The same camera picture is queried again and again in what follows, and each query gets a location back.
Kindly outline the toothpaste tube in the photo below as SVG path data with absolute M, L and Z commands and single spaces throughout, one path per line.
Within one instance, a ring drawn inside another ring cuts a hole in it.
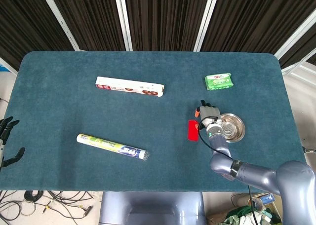
M 147 150 L 142 150 L 136 147 L 115 143 L 85 134 L 78 134 L 77 142 L 141 160 L 147 160 L 150 156 L 150 153 Z

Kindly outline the green wet wipes pack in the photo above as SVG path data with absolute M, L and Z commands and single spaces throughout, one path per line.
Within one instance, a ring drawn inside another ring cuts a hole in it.
M 205 77 L 205 84 L 207 90 L 218 90 L 233 87 L 231 80 L 231 73 L 207 75 Z

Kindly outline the cardboard box with clutter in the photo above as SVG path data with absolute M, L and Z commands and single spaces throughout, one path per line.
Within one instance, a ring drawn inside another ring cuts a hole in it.
M 282 202 L 272 193 L 204 192 L 207 225 L 283 225 Z

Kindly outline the white long box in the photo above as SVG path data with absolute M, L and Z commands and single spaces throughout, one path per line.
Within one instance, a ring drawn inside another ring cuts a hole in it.
M 101 76 L 97 77 L 95 85 L 99 89 L 153 95 L 157 97 L 161 97 L 164 91 L 164 85 L 162 84 Z

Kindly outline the teal table mat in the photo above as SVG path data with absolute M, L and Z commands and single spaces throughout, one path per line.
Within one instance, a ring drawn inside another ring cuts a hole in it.
M 233 87 L 205 77 L 231 73 Z M 99 89 L 98 76 L 164 85 L 161 97 Z M 277 169 L 305 161 L 278 59 L 238 52 L 44 52 L 22 60 L 6 116 L 12 129 L 0 190 L 246 191 L 210 168 L 211 150 L 187 139 L 205 100 L 245 124 L 232 157 Z M 77 142 L 85 134 L 147 150 L 141 160 Z

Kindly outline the red rectangular block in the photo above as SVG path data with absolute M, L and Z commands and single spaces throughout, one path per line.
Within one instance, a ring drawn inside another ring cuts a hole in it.
M 195 120 L 188 121 L 187 139 L 192 142 L 198 142 L 198 122 Z

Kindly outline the white partition frame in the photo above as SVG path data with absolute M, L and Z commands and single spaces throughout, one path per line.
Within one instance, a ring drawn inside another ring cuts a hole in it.
M 126 0 L 116 0 L 118 16 L 126 51 L 133 51 Z

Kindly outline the steel bowl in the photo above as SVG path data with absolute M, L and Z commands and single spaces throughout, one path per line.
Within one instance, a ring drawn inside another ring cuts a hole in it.
M 221 115 L 221 121 L 221 126 L 228 143 L 236 143 L 244 138 L 245 125 L 240 117 L 232 113 L 224 113 Z

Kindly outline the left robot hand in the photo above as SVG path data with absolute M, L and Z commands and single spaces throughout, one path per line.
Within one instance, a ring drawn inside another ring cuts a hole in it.
M 9 138 L 10 132 L 13 129 L 13 127 L 19 123 L 19 120 L 12 120 L 12 116 L 0 120 L 0 171 L 2 168 L 5 168 L 13 163 L 18 162 L 25 152 L 25 148 L 22 147 L 13 158 L 4 160 L 4 149 Z

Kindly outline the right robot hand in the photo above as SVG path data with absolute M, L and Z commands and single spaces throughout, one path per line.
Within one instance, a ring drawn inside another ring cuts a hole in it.
M 197 129 L 207 128 L 210 124 L 222 124 L 221 114 L 217 107 L 212 106 L 205 100 L 201 100 L 201 106 L 195 110 L 195 118 L 200 118 Z

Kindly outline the robot torso base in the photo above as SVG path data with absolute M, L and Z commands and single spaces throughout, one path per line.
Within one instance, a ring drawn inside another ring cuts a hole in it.
M 201 192 L 103 193 L 98 225 L 207 225 Z

